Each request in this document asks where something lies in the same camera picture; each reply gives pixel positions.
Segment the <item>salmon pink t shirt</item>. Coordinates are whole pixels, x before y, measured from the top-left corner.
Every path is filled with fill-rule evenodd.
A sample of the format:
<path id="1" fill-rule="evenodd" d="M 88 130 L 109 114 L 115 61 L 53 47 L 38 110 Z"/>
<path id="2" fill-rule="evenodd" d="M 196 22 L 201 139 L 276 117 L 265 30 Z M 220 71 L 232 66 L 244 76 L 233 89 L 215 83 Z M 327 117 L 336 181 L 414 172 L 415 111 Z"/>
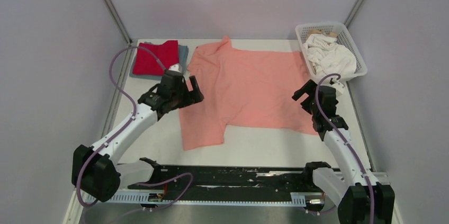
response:
<path id="1" fill-rule="evenodd" d="M 223 144 L 229 125 L 315 134 L 292 99 L 310 78 L 298 51 L 240 50 L 223 37 L 196 47 L 187 69 L 204 99 L 179 111 L 184 150 Z"/>

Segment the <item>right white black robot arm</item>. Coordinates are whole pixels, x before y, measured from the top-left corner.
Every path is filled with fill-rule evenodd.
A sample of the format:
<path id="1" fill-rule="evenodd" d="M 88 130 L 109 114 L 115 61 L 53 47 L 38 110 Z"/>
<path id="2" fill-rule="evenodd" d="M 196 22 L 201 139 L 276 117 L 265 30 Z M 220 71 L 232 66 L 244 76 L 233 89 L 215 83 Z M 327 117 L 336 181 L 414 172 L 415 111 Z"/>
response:
<path id="1" fill-rule="evenodd" d="M 346 121 L 336 113 L 336 90 L 307 81 L 292 99 L 307 97 L 302 108 L 312 116 L 312 125 L 331 151 L 341 176 L 325 163 L 308 163 L 303 186 L 320 188 L 337 207 L 340 223 L 392 223 L 395 193 L 366 168 L 352 145 Z"/>

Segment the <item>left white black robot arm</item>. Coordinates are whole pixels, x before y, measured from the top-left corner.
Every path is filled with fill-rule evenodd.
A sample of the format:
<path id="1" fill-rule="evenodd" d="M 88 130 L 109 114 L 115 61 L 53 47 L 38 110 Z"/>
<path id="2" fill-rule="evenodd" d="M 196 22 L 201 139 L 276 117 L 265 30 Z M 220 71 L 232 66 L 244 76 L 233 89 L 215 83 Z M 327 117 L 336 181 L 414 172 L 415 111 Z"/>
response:
<path id="1" fill-rule="evenodd" d="M 106 202 L 121 189 L 143 183 L 149 189 L 161 185 L 162 175 L 149 159 L 119 164 L 128 148 L 165 114 L 202 102 L 204 96 L 195 76 L 186 81 L 184 74 L 167 69 L 161 81 L 133 101 L 133 109 L 126 118 L 106 136 L 91 146 L 78 146 L 73 155 L 72 183 L 79 203 L 84 207 L 85 192 L 95 202 Z"/>

